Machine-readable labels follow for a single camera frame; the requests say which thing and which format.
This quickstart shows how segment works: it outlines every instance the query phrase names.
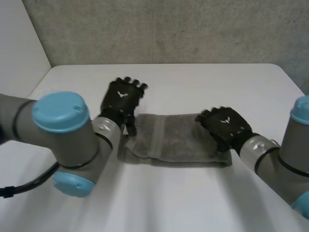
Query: black band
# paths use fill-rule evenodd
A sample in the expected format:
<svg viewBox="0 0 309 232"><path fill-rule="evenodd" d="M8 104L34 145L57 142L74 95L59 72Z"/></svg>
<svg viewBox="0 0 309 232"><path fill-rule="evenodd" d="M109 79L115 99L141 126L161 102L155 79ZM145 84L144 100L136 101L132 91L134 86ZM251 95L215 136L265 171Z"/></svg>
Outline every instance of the black band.
<svg viewBox="0 0 309 232"><path fill-rule="evenodd" d="M296 168L293 168L292 166L290 166L289 164L287 164L286 162L283 161L283 159L281 159L281 157L279 156L278 157L278 160L280 162L280 164L285 167L286 169L288 169L289 171L297 174L297 175L301 175L301 176L304 176L304 177L309 177L309 173L306 173L306 172L303 172L299 169L296 169Z"/></svg>
<svg viewBox="0 0 309 232"><path fill-rule="evenodd" d="M110 140L108 138L106 138L104 135L99 134L99 133L95 133L97 137L103 139L105 142L107 142L107 144L111 147L112 149L112 143L110 142Z"/></svg>
<svg viewBox="0 0 309 232"><path fill-rule="evenodd" d="M20 140L21 141L21 138L19 137L18 135L18 132L17 132L17 120L18 120L18 117L19 117L19 114L20 112L23 110L23 108L28 105L29 103L31 102L35 102L35 100L29 100L27 102L24 102L23 104L21 104L17 110L17 113L15 114L15 117L14 117L14 120L13 120L13 135L16 139Z"/></svg>
<svg viewBox="0 0 309 232"><path fill-rule="evenodd" d="M258 170L258 168L259 168L259 165L260 165L260 163L262 162L262 160L264 159L264 157L267 156L267 154L269 154L269 153L271 153L271 152L273 152L273 151L275 151L275 150L279 150L279 149L280 149L279 146L273 147L273 148L267 150L267 152L265 152L263 155L261 155L261 156L257 159L257 161L256 161L256 163L255 163L255 166L254 166L254 172L255 172L255 174L257 174L257 170Z"/></svg>
<svg viewBox="0 0 309 232"><path fill-rule="evenodd" d="M122 124L124 124L124 122L125 122L125 119L121 115L121 113L119 113L118 111L115 111L113 109L103 110L101 112L101 114L99 115L99 117L105 117L105 118L110 119L111 121L116 123L119 128L121 128Z"/></svg>
<svg viewBox="0 0 309 232"><path fill-rule="evenodd" d="M235 138L232 140L231 146L236 151L238 155L240 155L240 150L242 146L247 142L247 140L255 137L259 134L253 133L252 131L244 130L240 134L235 135Z"/></svg>
<svg viewBox="0 0 309 232"><path fill-rule="evenodd" d="M98 155L99 153L100 153L100 146L98 145L98 148L97 148L96 153L95 153L95 154L92 156L92 158L91 158L90 160L88 160L87 162L85 162L85 163L83 163L83 164L81 164L81 165L78 165L78 166L73 166L73 167L71 167L71 166L64 166L64 165L62 165L62 164L60 164L60 166L66 168L66 169L79 169L79 168L82 168L82 167L84 167L84 166L90 164L90 163L97 157L97 155Z"/></svg>

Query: white table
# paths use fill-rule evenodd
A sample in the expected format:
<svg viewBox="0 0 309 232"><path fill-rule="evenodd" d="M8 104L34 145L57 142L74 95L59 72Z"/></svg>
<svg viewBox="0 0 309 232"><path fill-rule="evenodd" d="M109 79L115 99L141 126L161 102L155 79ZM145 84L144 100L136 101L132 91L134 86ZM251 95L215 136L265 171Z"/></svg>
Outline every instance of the white table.
<svg viewBox="0 0 309 232"><path fill-rule="evenodd" d="M231 106L254 131L281 143L302 92L272 64L76 65L53 68L32 94L62 89L84 97L91 117L108 83L131 76L149 85L140 113L196 113ZM53 162L48 149L0 147L1 186L20 185ZM159 168L109 160L90 197L69 197L51 181L0 199L1 232L304 232L309 222L233 154L233 166Z"/></svg>

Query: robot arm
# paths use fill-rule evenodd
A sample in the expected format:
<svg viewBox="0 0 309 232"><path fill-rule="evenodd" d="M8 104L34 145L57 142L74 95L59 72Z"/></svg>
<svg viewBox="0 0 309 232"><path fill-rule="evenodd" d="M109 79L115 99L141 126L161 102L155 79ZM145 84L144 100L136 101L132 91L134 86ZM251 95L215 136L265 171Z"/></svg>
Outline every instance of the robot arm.
<svg viewBox="0 0 309 232"><path fill-rule="evenodd" d="M138 87L139 81L130 80L110 83L101 114L93 121L76 93L50 94L39 101L0 95L0 141L51 149L59 163L54 186L68 195L86 197L117 148L124 125L132 136L136 133L133 113L147 85Z"/></svg>
<svg viewBox="0 0 309 232"><path fill-rule="evenodd" d="M234 149L269 187L309 219L309 96L296 101L281 147L253 133L231 108L206 110L196 121L210 131L218 149Z"/></svg>

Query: black cable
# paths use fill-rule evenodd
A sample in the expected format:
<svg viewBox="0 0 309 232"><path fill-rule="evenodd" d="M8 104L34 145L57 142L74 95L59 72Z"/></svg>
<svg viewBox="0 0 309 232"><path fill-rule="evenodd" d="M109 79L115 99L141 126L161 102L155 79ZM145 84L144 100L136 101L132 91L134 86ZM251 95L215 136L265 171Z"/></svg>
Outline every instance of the black cable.
<svg viewBox="0 0 309 232"><path fill-rule="evenodd" d="M15 194L27 192L29 190L32 190L41 184L43 184L46 180L48 180L52 174L54 174L55 171L59 168L59 163L54 163L48 170L46 170L42 175L35 178L34 180L17 187L9 186L5 188L0 188L0 197L9 198L13 197Z"/></svg>

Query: gray towel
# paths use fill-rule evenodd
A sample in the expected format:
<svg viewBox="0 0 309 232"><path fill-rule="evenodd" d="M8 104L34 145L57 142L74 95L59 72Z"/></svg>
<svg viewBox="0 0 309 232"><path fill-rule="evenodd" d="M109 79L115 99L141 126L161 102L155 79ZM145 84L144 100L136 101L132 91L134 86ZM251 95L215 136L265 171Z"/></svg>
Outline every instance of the gray towel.
<svg viewBox="0 0 309 232"><path fill-rule="evenodd" d="M232 165L230 152L217 151L216 141L194 121L196 115L139 115L137 137L125 140L118 159L166 167Z"/></svg>

